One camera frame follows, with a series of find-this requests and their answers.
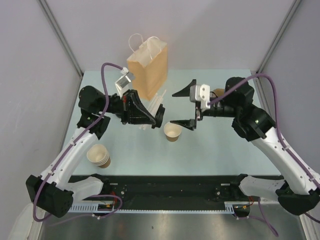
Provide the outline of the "single brown paper cup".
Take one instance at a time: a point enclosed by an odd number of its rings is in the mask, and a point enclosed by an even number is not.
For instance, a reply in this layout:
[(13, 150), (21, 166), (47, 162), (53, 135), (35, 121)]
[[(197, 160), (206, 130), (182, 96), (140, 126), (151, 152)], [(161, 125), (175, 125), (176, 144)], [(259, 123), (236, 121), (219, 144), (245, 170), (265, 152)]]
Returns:
[(182, 133), (182, 127), (180, 125), (167, 122), (163, 128), (166, 139), (169, 142), (175, 142), (179, 139), (179, 136)]

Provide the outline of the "stack of brown paper cups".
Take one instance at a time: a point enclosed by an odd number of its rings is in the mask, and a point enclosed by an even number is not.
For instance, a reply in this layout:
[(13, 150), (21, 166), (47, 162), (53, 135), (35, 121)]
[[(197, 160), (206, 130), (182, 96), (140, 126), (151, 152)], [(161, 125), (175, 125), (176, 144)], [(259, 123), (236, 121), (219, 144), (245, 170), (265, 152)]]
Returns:
[(86, 154), (87, 159), (99, 168), (107, 168), (111, 164), (110, 154), (102, 144), (93, 145)]

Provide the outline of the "black plastic cup lid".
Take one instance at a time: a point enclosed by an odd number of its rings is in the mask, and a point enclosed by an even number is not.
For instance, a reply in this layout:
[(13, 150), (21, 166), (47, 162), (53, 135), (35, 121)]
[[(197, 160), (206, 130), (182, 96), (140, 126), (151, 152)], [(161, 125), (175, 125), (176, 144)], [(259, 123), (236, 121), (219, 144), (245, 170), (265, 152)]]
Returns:
[(165, 108), (163, 106), (163, 104), (161, 103), (158, 107), (158, 110), (155, 114), (155, 122), (156, 122), (156, 127), (159, 128), (162, 125), (163, 122), (163, 117), (164, 117), (164, 113), (165, 113)]

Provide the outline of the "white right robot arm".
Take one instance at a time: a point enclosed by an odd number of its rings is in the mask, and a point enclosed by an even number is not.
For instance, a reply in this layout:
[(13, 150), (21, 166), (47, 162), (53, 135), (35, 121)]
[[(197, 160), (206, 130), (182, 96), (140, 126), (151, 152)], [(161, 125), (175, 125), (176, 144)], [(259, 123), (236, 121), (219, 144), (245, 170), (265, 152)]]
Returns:
[(223, 95), (216, 97), (209, 85), (197, 84), (194, 79), (172, 94), (174, 98), (188, 97), (195, 104), (194, 118), (173, 123), (193, 131), (204, 117), (232, 118), (231, 126), (237, 135), (264, 153), (283, 178), (271, 180), (240, 174), (230, 184), (231, 196), (237, 201), (247, 196), (265, 198), (277, 201), (293, 215), (306, 214), (320, 202), (320, 175), (291, 149), (278, 121), (253, 104), (254, 93), (243, 77), (229, 78)]

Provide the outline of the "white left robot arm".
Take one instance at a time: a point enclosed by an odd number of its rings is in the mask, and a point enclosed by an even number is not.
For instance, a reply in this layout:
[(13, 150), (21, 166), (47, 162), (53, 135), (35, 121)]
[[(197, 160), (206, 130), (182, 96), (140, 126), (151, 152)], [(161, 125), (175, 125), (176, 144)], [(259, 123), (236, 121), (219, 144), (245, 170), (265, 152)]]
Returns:
[(99, 174), (69, 182), (84, 155), (106, 132), (111, 120), (106, 113), (116, 115), (124, 125), (150, 125), (153, 129), (161, 127), (165, 113), (160, 104), (152, 115), (134, 89), (119, 96), (90, 85), (80, 90), (78, 106), (81, 117), (69, 143), (39, 176), (30, 175), (26, 180), (33, 207), (57, 218), (63, 217), (75, 202), (92, 196), (105, 200), (110, 196), (111, 188)]

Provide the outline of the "brown paper takeout bag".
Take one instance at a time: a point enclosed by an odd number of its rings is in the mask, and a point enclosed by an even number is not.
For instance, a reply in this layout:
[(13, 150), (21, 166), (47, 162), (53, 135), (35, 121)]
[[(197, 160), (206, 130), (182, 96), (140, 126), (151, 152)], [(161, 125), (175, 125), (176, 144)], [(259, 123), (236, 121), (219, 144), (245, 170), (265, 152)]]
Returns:
[(146, 40), (139, 33), (141, 44), (129, 47), (132, 54), (127, 58), (128, 70), (135, 76), (132, 86), (140, 98), (150, 101), (166, 82), (168, 76), (168, 44), (157, 36)]

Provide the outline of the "brown cardboard cup carrier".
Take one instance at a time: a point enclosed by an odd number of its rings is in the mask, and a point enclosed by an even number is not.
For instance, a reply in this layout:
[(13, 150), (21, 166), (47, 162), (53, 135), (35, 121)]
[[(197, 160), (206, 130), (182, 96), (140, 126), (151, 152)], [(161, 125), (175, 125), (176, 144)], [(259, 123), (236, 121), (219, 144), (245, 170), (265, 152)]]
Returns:
[(225, 90), (223, 88), (216, 88), (211, 91), (214, 97), (218, 98), (224, 95)]

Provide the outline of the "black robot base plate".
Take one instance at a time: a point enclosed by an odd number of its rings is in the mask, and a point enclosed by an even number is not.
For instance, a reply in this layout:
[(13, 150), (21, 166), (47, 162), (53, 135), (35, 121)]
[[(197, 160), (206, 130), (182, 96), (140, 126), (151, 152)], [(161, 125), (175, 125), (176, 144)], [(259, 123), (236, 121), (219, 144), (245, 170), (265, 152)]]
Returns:
[(122, 210), (210, 211), (222, 210), (226, 202), (254, 202), (231, 185), (236, 175), (143, 176), (102, 175), (106, 183), (98, 200), (107, 194), (122, 199)]

